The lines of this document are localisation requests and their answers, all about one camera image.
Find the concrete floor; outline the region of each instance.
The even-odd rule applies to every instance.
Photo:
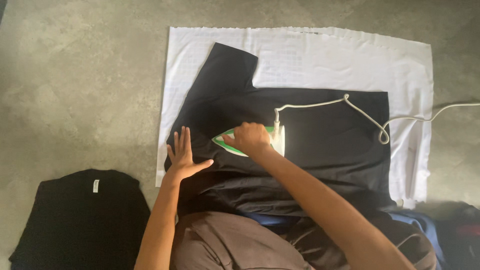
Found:
[[[169,26],[336,26],[432,45],[435,104],[480,99],[477,0],[11,0],[0,25],[0,269],[38,183],[126,172],[153,204]],[[480,108],[433,123],[429,199],[480,205]]]

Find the white tag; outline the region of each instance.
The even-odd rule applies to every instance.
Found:
[[[98,182],[100,182],[100,180],[93,181],[93,193],[98,193]]]

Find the hand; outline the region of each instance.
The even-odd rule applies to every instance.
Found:
[[[249,157],[270,148],[270,137],[262,124],[243,122],[241,126],[234,129],[233,135],[235,139],[222,135],[225,144],[242,151]]]
[[[174,178],[184,179],[190,177],[197,172],[210,167],[213,160],[206,160],[202,163],[195,164],[192,160],[192,145],[190,144],[190,128],[181,127],[181,135],[179,139],[178,132],[173,134],[175,142],[175,154],[172,146],[167,145],[167,152],[172,166],[167,173],[174,174]]]

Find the white cloth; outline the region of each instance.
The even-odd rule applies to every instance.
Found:
[[[165,174],[166,139],[215,42],[258,56],[255,87],[387,91],[390,118],[430,118],[432,51],[428,44],[340,28],[170,28],[156,185]],[[409,203],[427,195],[431,124],[390,124],[390,195]]]

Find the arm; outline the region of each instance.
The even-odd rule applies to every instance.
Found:
[[[265,127],[243,123],[226,144],[242,151],[277,179],[345,253],[352,269],[414,270],[407,258],[351,204],[270,147]]]
[[[148,219],[135,270],[169,269],[180,182],[182,179],[210,167],[213,163],[213,160],[207,160],[200,164],[193,163],[189,128],[182,127],[180,139],[178,133],[175,132],[174,141],[175,154],[172,147],[167,145],[172,166],[162,180],[152,213]]]

